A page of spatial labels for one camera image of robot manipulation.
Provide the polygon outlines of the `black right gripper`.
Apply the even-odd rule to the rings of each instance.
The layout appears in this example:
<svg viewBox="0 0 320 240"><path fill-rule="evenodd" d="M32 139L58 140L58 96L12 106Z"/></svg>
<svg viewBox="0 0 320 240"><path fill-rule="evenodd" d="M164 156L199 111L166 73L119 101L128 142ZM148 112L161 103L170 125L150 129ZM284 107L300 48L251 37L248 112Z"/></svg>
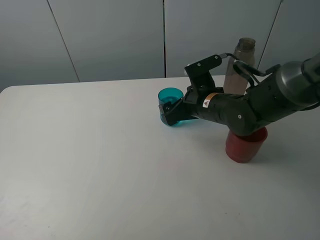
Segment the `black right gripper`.
<svg viewBox="0 0 320 240"><path fill-rule="evenodd" d="M166 97L158 101L160 120L167 126L202 119L227 126L238 136L258 129L258 115L245 95L200 91L189 86L184 98Z"/></svg>

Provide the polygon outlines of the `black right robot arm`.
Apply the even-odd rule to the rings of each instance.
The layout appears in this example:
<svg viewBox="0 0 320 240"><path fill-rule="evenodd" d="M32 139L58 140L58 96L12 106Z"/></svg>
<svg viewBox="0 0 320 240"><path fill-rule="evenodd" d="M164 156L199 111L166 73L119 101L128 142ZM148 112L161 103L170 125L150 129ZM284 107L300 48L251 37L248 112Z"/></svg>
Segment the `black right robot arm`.
<svg viewBox="0 0 320 240"><path fill-rule="evenodd" d="M263 72L236 58L233 69L249 83L244 95L225 93L210 74L227 56L215 54L185 67L190 80L186 93L159 104L166 125L203 119L225 125L238 136L248 136L293 113L320 105L319 55L277 64Z"/></svg>

